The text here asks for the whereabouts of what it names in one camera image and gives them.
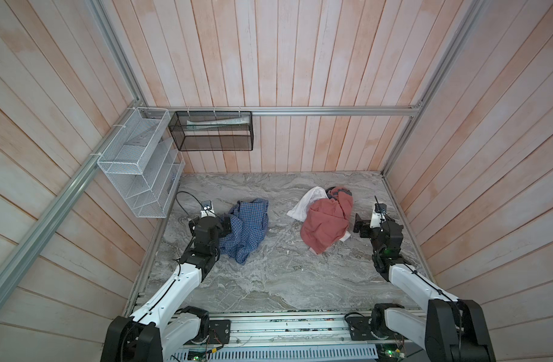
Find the blue checkered shirt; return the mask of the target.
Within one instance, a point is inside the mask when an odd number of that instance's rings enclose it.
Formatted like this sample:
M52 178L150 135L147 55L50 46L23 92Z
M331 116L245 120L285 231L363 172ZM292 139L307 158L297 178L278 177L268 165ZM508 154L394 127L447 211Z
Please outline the blue checkered shirt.
M244 265L251 253L256 251L268 231L269 201L257 198L251 202L239 201L224 221L231 224L231 233L219 241L221 254Z

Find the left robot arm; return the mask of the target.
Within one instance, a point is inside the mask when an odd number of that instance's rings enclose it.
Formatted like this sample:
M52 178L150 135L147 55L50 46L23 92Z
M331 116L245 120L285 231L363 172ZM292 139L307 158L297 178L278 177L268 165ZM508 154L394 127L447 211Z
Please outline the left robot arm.
M209 312L181 305L219 261L220 239L231 233L231 221L203 211L189 226L192 238L164 285L129 317L109 325L101 361L166 361L186 342L209 339Z

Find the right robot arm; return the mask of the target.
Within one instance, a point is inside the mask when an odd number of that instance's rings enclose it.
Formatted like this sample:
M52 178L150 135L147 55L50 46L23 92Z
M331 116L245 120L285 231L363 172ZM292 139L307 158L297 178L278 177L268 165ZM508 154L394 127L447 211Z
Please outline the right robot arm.
M431 361L494 361L481 306L438 287L409 264L401 255L403 229L381 208L371 219L357 217L354 223L354 232L371 241L375 270L425 314L419 317L398 304L378 303L371 312L371 335L378 339L400 335L421 347Z

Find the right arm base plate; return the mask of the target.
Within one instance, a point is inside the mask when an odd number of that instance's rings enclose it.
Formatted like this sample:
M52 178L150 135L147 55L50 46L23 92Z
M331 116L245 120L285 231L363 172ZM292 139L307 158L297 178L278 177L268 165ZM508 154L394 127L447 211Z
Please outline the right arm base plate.
M385 336L381 332L376 333L371 328L371 318L360 313L348 313L344 316L344 322L347 324L350 339L352 341L403 341L404 337L398 333L390 333Z

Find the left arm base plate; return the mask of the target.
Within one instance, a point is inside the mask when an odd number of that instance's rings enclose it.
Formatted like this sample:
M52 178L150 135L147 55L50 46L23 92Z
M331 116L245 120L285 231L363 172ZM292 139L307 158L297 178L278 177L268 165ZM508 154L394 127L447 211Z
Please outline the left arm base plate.
M231 321L212 320L207 324L206 331L197 335L195 339L186 342L186 345L226 345L230 342Z

